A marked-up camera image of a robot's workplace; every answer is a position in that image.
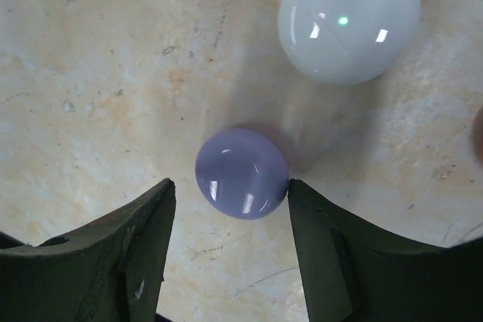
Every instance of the purple ball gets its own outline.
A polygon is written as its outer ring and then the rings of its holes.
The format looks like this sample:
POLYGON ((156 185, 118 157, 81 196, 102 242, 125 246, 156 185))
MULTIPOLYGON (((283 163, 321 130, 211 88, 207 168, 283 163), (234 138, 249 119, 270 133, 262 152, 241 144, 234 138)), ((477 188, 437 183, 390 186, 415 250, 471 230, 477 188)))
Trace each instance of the purple ball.
POLYGON ((283 154, 265 136, 243 128, 210 138, 198 153, 195 174, 208 201, 238 219, 267 216, 287 194, 283 154))

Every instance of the white ball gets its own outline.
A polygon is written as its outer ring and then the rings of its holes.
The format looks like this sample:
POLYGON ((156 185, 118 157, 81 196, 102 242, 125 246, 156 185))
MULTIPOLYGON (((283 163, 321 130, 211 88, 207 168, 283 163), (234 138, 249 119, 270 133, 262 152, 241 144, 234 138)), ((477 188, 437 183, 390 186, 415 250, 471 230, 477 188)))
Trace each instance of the white ball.
POLYGON ((382 74, 408 46, 420 0, 281 0, 278 36, 304 75, 357 84, 382 74))

